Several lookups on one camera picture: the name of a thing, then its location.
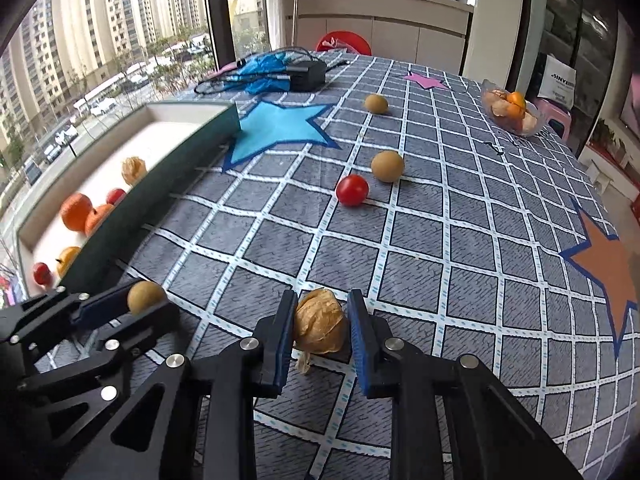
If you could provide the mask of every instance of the star-shaped paper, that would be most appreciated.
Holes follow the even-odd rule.
[[[607,235],[575,201],[574,207],[586,240],[560,253],[578,272],[601,286],[618,358],[630,308],[638,309],[636,290],[629,273],[625,248],[617,235]]]
[[[420,85],[425,90],[428,90],[429,88],[443,88],[445,90],[451,90],[451,88],[444,86],[442,84],[442,81],[439,81],[432,77],[425,77],[420,74],[414,74],[412,72],[409,72],[408,75],[404,76],[402,79],[407,79],[408,81],[415,81],[416,83],[418,83],[418,85]]]
[[[331,104],[281,106],[258,101],[240,120],[240,131],[226,153],[222,171],[230,170],[276,144],[311,142],[331,148],[340,146],[314,122]]]

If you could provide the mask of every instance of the power adapter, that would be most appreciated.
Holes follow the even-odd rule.
[[[313,92],[324,84],[326,63],[321,59],[301,59],[287,65],[290,92]]]

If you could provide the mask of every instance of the grid patterned tablecloth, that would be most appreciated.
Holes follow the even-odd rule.
[[[137,360],[134,386],[173,352],[197,359],[249,335],[289,286],[328,287],[341,301],[360,288],[423,351],[478,355],[586,478],[604,478],[632,431],[639,325],[627,322],[615,360],[602,290],[558,255],[585,239],[572,198],[614,231],[580,164],[550,131],[514,140],[488,122],[476,82],[328,56],[351,63],[329,72],[322,91],[262,98],[335,103],[316,122],[340,150],[278,145],[226,173],[222,160],[196,168],[186,192],[167,198],[170,212],[143,226],[135,254],[117,261],[123,279],[162,283],[184,310],[180,332]],[[402,79],[408,69],[452,91],[423,90]],[[372,92],[388,99],[386,116],[363,110]],[[255,101],[205,98],[233,100],[241,114]],[[386,149],[406,161],[393,185],[369,169]],[[369,182],[359,208],[334,195],[350,173]],[[40,367],[85,356],[94,337],[65,342]],[[281,397],[257,401],[259,478],[388,478],[391,403],[364,399],[350,357],[348,348],[314,357],[308,375],[290,371]],[[444,439],[447,474],[449,451]]]

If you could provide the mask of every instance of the silver screw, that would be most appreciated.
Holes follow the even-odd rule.
[[[479,361],[475,355],[464,354],[463,356],[460,356],[460,364],[464,368],[477,368]]]
[[[100,396],[102,397],[102,400],[109,402],[118,396],[118,390],[115,386],[105,386],[100,391]]]
[[[184,356],[182,354],[173,354],[166,359],[166,365],[169,368],[179,368],[184,364]]]
[[[402,348],[404,348],[404,341],[399,337],[390,337],[385,341],[385,346],[388,350],[402,350]]]
[[[120,346],[120,342],[117,339],[109,339],[105,344],[104,347],[107,350],[116,350],[118,348],[118,346]]]
[[[245,337],[240,342],[240,348],[242,350],[253,350],[254,348],[257,348],[259,344],[260,342],[255,337]]]

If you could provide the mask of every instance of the red chair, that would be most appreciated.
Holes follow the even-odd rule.
[[[365,40],[362,36],[357,35],[355,32],[350,32],[348,30],[334,30],[333,32],[326,33],[322,38],[320,38],[320,41],[318,41],[316,50],[318,52],[330,50],[331,47],[323,45],[322,42],[331,41],[331,38],[335,38],[336,40],[348,43],[355,50],[357,50],[359,54],[366,54],[366,56],[371,56],[371,47],[369,46],[369,43],[367,43],[367,40]]]

